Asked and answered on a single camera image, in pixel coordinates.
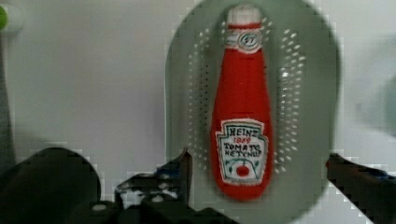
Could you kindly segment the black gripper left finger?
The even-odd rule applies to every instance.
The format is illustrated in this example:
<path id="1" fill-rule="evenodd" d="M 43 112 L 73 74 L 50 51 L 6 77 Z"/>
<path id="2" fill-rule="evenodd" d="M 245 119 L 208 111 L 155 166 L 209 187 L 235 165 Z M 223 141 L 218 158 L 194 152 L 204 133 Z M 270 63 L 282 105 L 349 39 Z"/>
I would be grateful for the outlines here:
<path id="1" fill-rule="evenodd" d="M 139 173 L 115 188 L 115 201 L 123 209 L 142 202 L 189 203 L 191 192 L 192 157 L 184 147 L 182 152 L 153 173 Z"/>

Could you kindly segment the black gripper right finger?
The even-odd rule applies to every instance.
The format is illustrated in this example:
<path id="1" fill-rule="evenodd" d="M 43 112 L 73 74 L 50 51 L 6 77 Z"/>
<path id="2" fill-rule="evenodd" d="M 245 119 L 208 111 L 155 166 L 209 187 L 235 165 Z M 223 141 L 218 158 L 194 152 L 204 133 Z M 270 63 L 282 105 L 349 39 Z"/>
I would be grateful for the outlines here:
<path id="1" fill-rule="evenodd" d="M 374 224 L 395 224 L 395 176 L 331 153 L 327 179 Z"/>

